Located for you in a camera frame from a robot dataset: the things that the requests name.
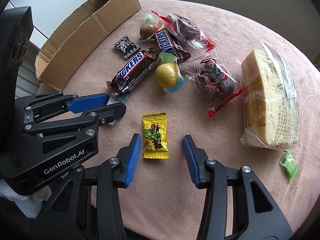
packaged bread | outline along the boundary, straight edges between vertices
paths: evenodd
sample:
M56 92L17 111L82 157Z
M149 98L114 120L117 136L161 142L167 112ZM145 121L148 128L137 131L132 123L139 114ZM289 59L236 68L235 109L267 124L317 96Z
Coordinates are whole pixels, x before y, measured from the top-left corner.
M298 141L299 113L288 64L262 41L245 44L237 60L241 64L244 99L242 145L290 149Z

white cloth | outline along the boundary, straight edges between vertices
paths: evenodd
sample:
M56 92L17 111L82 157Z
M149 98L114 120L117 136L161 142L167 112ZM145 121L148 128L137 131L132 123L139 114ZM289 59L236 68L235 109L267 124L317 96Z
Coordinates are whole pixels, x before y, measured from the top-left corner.
M22 196L10 188L3 179L0 179L0 197L14 201L27 218L36 218L42 209L42 201L48 200L51 194L52 192L47 185L32 195Z

candy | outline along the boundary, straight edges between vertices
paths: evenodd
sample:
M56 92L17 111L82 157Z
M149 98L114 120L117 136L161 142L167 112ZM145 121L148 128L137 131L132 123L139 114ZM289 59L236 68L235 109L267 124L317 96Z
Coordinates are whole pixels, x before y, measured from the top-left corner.
M195 49L214 47L216 43L209 39L204 32L192 21L175 13L169 13L166 17L151 11L163 20L164 26L180 41L183 41Z
M180 65L180 69L191 74L188 78L196 83L200 93L207 98L210 106L208 117L214 116L221 106L241 94L241 90L234 92L236 81L214 52L209 51L188 60Z
M177 57L178 65L191 57L191 54L180 46L178 40L172 36L167 29L156 32L155 40L158 43L161 52L170 53Z
M150 48L136 53L111 82L107 81L111 95L119 98L132 91L152 69L152 63L158 59L159 51L159 48Z
M167 114L145 114L142 117L144 148L143 157L149 159L168 159Z
M158 22L157 25L153 23L146 23L142 25L139 31L139 41L144 42L152 38L153 35L161 28L162 22Z
M141 49L139 45L132 43L127 35L123 36L118 42L113 44L113 46L122 51L125 59L129 59L135 52Z
M161 52L154 65L157 66L156 81L166 92L177 92L183 86L184 79L180 73L175 55Z
M292 157L290 151L286 151L279 163L287 173L289 181L292 182L297 174L298 165Z

bread loaf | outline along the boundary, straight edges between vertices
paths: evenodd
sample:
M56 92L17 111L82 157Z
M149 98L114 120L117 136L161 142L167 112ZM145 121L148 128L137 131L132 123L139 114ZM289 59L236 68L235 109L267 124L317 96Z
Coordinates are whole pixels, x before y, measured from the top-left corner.
M290 70L279 54L254 49L242 62L247 146L288 149L298 139L298 106Z

plastic bag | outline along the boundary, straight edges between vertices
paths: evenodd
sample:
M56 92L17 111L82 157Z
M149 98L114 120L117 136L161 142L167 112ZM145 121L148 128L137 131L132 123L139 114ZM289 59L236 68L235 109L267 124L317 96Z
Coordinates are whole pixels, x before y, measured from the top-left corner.
M236 53L241 65L244 134L249 147L287 150L298 141L297 92L288 64L262 41L246 43Z
M154 11L151 12L163 20L164 26L172 35L189 44L194 49L203 49L207 46L213 47L216 45L214 41L210 40L203 33L199 26L190 20L175 13L169 13L164 17Z
M144 23L139 30L140 42L145 42L151 39L153 35L155 35L156 32L160 30L162 27L162 22L159 20L156 20L153 17L152 13L146 13L143 20L144 20Z
M179 67L190 74L186 77L195 82L198 91L207 99L208 117L214 116L221 106L241 94L241 90L234 92L236 80L212 50L181 63Z

